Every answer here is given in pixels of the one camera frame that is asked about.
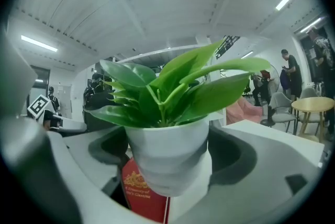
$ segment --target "plant stem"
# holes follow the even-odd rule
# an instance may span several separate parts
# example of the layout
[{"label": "plant stem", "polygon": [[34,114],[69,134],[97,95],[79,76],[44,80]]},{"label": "plant stem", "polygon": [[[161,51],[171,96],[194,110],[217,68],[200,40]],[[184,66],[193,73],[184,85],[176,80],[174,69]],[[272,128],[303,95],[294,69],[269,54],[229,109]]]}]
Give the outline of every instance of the plant stem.
[{"label": "plant stem", "polygon": [[153,100],[157,103],[157,105],[162,104],[162,103],[157,99],[157,97],[156,97],[154,91],[152,90],[152,88],[151,88],[149,85],[147,85],[146,88],[148,89],[150,95],[152,96]]},{"label": "plant stem", "polygon": [[175,88],[172,93],[167,97],[167,99],[163,102],[164,104],[168,104],[170,100],[185,87],[186,84],[181,84],[177,88]]},{"label": "plant stem", "polygon": [[162,100],[161,100],[161,95],[159,93],[159,89],[157,89],[157,97],[158,97],[159,102],[161,102]]},{"label": "plant stem", "polygon": [[147,85],[146,88],[148,89],[148,91],[151,94],[153,100],[157,103],[157,105],[159,107],[159,110],[161,112],[161,117],[162,117],[161,124],[162,124],[162,127],[165,127],[166,126],[166,122],[165,122],[165,105],[164,105],[164,103],[162,103],[160,100],[157,99],[154,91],[152,90],[152,88],[149,85]]},{"label": "plant stem", "polygon": [[166,122],[165,122],[165,109],[164,109],[164,106],[159,106],[159,110],[161,111],[161,116],[162,116],[162,126],[165,127],[166,126]]}]

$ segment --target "black and white marker board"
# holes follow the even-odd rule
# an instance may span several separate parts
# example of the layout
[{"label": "black and white marker board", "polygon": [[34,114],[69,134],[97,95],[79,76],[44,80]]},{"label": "black and white marker board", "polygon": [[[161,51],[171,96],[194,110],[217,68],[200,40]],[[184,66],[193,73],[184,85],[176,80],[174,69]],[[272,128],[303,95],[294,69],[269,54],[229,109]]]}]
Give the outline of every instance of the black and white marker board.
[{"label": "black and white marker board", "polygon": [[45,110],[46,106],[50,103],[50,99],[43,95],[39,95],[28,107],[28,111],[33,115],[35,119]]}]

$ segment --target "pink cushion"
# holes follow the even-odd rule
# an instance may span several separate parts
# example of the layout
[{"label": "pink cushion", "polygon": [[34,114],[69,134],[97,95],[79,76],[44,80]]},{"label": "pink cushion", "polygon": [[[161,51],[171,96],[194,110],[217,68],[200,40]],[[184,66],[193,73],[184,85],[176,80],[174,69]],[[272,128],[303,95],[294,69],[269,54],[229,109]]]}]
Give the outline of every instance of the pink cushion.
[{"label": "pink cushion", "polygon": [[262,117],[262,108],[253,106],[244,97],[240,97],[226,108],[226,113],[228,125],[242,120],[259,123]]}]

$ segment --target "round wooden table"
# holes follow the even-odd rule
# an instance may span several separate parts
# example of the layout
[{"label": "round wooden table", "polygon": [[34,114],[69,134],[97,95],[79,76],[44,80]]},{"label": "round wooden table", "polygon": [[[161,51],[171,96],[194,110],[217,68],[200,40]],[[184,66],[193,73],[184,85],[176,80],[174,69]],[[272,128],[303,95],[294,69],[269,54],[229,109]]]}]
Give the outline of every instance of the round wooden table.
[{"label": "round wooden table", "polygon": [[302,135],[305,130],[306,126],[309,121],[309,117],[311,113],[319,113],[320,115],[320,137],[319,140],[320,142],[323,141],[323,116],[322,114],[325,111],[328,111],[335,106],[335,101],[331,98],[328,97],[307,97],[307,98],[302,98],[297,101],[294,101],[292,103],[292,108],[294,108],[297,113],[297,126],[298,126],[298,121],[299,121],[299,111],[305,113],[304,115],[304,120],[303,120],[303,125],[301,127],[299,135]]}]

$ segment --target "red book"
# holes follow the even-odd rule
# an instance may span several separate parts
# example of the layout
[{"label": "red book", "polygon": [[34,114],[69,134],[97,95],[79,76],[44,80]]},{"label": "red book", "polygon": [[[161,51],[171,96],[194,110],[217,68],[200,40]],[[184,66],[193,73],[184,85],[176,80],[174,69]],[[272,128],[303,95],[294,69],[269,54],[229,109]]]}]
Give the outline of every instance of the red book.
[{"label": "red book", "polygon": [[122,179],[133,212],[160,223],[168,222],[170,198],[147,186],[133,158],[122,169]]}]

